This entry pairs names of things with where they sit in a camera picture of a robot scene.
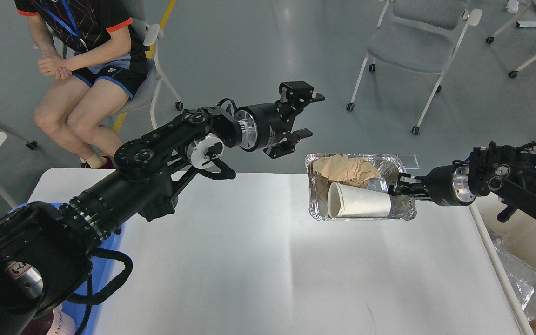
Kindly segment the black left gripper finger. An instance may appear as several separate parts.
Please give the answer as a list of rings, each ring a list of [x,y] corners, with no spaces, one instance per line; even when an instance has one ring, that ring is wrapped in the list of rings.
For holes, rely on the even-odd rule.
[[[283,121],[294,121],[308,104],[325,101],[325,96],[304,81],[282,82],[277,111]]]
[[[274,146],[266,147],[263,149],[263,151],[271,159],[276,159],[282,157],[283,155],[293,153],[295,151],[296,144],[298,144],[302,139],[311,137],[312,135],[313,132],[308,129],[299,129],[298,131],[294,131],[292,133],[285,131],[284,136],[286,139],[284,141],[281,141]]]

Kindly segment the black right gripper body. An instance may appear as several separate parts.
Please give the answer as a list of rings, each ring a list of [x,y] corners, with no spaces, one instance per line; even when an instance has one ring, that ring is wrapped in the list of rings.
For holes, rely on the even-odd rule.
[[[448,165],[433,169],[424,177],[426,193],[440,206],[468,206],[476,198],[468,185],[467,165]]]

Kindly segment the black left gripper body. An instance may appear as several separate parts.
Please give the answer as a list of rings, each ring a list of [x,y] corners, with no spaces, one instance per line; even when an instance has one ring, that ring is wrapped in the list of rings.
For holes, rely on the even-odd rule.
[[[236,145],[247,152],[263,150],[284,141],[284,132],[292,133],[294,123],[281,120],[277,102],[239,107],[235,120],[241,129],[241,139],[237,140]]]

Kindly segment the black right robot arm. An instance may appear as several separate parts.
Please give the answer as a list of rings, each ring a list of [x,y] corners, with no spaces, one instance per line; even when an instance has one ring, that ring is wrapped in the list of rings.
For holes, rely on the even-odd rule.
[[[536,220],[536,141],[519,147],[490,142],[474,147],[464,161],[438,166],[426,176],[399,173],[388,193],[439,206],[466,206],[494,193],[506,204],[498,221],[507,222],[517,210]]]

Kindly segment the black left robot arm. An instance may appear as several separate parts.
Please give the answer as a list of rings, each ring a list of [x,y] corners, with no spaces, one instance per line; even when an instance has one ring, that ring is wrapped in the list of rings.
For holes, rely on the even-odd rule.
[[[170,123],[114,155],[116,170],[58,208],[34,202],[0,219],[0,335],[19,335],[30,320],[64,301],[98,305],[130,276],[133,263],[101,248],[134,214],[148,222],[174,214],[181,191],[198,174],[232,180],[226,147],[294,152],[308,129],[292,131],[306,106],[325,97],[306,82],[283,82],[273,103],[185,109]]]

